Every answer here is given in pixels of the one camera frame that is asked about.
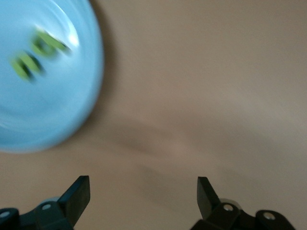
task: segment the beige surface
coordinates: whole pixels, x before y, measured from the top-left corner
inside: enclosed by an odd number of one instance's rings
[[[50,150],[0,154],[0,207],[90,175],[76,229],[188,230],[197,176],[248,213],[306,229],[307,1],[96,0],[105,82]]]

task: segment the brown background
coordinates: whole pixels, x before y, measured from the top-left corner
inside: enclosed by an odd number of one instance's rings
[[[188,230],[197,176],[249,214],[306,229],[307,1],[94,0],[105,81],[85,125],[0,154],[0,207],[27,212],[90,175],[76,229]]]

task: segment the black mechanical part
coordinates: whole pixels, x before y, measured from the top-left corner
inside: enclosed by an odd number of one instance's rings
[[[90,198],[89,176],[80,176],[57,202],[44,202],[23,215],[15,208],[0,209],[0,230],[73,230]]]
[[[203,219],[191,230],[295,230],[278,212],[260,210],[252,217],[233,204],[221,203],[206,177],[198,178],[197,203]]]

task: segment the screw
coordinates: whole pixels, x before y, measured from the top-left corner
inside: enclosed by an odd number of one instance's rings
[[[264,216],[266,219],[275,220],[275,216],[274,216],[271,212],[265,212],[265,213],[263,213],[263,216]]]
[[[51,208],[51,205],[50,205],[50,204],[47,204],[47,205],[42,206],[42,210],[47,210],[47,209],[49,209],[49,208]]]
[[[9,212],[9,211],[2,212],[2,213],[0,214],[0,218],[6,218],[8,215],[10,215],[10,212]]]
[[[231,205],[224,205],[224,209],[229,212],[234,210],[234,208]]]

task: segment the plate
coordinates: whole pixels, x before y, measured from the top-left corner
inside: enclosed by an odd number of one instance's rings
[[[0,151],[52,147],[82,125],[99,95],[104,56],[94,11],[88,0],[2,0],[0,22]],[[67,50],[34,52],[39,31]],[[21,53],[41,68],[28,80],[12,67]]]

